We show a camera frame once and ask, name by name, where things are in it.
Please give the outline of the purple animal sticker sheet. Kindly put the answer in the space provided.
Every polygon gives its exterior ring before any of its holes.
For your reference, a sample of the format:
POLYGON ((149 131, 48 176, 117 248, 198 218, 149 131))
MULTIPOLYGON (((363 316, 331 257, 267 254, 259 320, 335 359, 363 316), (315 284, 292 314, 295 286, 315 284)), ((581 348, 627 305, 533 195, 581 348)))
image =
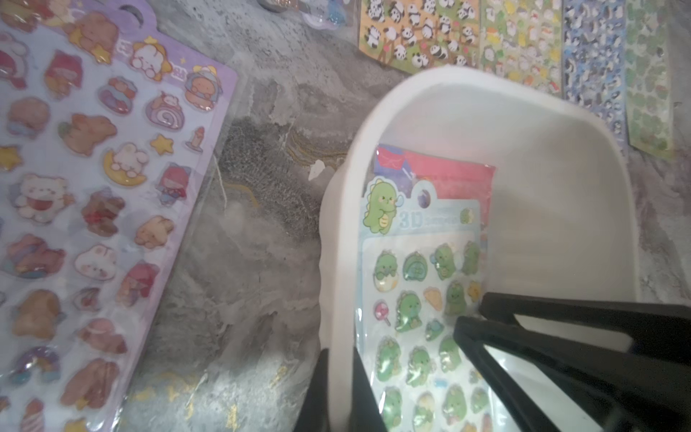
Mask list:
POLYGON ((2 430, 115 427, 237 82, 145 1, 2 3, 2 430))

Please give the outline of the green frog sticker sheet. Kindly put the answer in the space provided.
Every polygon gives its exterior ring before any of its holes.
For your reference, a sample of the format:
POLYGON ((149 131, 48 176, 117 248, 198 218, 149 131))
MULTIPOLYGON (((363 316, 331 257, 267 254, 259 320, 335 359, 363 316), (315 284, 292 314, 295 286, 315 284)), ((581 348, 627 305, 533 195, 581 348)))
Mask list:
POLYGON ((629 144, 657 158, 674 157, 664 1, 628 1, 624 51, 629 144))

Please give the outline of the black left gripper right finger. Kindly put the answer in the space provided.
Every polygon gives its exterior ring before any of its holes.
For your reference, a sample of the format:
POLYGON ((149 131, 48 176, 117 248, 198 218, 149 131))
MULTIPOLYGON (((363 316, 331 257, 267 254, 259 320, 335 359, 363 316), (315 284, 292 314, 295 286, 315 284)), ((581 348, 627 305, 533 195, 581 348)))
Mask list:
POLYGON ((363 367, 361 356, 354 348, 352 412, 349 431, 353 432, 386 432, 383 418, 374 398, 372 387, 363 367))

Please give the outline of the panda sticker sheet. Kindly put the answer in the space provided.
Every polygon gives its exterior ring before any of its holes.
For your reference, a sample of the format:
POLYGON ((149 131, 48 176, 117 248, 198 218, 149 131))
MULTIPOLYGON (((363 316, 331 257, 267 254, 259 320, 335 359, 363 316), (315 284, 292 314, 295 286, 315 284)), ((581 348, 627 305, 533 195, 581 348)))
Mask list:
POLYGON ((477 68, 480 3, 363 1, 358 48, 383 66, 410 74, 446 65, 477 68))

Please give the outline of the green dinosaur sticker sheet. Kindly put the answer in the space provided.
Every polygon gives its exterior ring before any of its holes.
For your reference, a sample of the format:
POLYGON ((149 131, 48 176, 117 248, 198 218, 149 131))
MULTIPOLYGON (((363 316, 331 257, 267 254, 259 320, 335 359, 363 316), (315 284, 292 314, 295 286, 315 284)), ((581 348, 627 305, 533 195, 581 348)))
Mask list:
POLYGON ((489 385, 453 338, 483 295, 482 209, 423 181, 366 187, 357 249, 356 346, 389 431, 493 431, 489 385))

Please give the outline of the puffy gem sticker sheet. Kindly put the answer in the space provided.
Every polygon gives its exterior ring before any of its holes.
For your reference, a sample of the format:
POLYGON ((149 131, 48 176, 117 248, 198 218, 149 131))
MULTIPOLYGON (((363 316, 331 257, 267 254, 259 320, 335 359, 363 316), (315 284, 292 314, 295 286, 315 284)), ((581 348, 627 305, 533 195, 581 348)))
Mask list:
POLYGON ((354 25, 354 1, 258 0, 269 12, 300 18, 316 30, 335 31, 354 25))

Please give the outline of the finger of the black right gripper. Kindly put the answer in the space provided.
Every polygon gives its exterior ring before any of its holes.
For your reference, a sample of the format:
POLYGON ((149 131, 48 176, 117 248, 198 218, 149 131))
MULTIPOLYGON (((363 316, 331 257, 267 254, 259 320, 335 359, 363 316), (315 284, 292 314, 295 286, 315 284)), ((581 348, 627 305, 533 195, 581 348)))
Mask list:
POLYGON ((690 354, 671 345, 637 340, 620 352, 473 317, 459 318, 453 337, 522 431, 558 426, 491 348, 534 365, 603 430, 690 429, 690 354))
POLYGON ((516 325, 516 316, 568 323, 626 334, 631 354, 690 365, 690 308, 641 302, 595 302, 487 293, 480 315, 516 325))

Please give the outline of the white plastic storage box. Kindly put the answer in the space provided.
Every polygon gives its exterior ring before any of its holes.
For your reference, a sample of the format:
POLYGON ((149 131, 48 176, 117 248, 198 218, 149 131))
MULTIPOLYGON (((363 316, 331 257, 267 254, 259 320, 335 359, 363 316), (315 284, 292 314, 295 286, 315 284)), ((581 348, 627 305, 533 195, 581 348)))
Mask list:
POLYGON ((351 425, 356 226, 369 161, 385 142, 498 169, 489 289, 635 302, 639 229, 627 165, 604 122, 533 88, 446 66, 401 82, 363 121, 320 207, 320 343, 329 426, 351 425))

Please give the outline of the blue penguin sticker sheet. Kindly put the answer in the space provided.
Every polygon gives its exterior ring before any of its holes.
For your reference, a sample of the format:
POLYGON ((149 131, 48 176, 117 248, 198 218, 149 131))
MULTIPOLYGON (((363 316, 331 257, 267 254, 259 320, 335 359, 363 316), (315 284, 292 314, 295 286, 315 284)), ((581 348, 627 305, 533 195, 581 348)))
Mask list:
POLYGON ((599 117, 621 149, 627 146, 624 15, 624 1, 563 3, 564 97, 599 117))

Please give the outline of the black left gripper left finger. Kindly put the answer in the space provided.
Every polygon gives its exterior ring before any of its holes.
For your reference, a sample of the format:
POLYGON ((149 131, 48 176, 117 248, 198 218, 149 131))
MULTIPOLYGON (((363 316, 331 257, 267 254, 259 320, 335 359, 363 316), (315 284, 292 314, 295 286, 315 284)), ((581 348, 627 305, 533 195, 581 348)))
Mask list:
POLYGON ((311 376, 302 408, 293 432, 327 432, 328 416, 328 376, 329 350, 320 351, 318 362, 311 376))

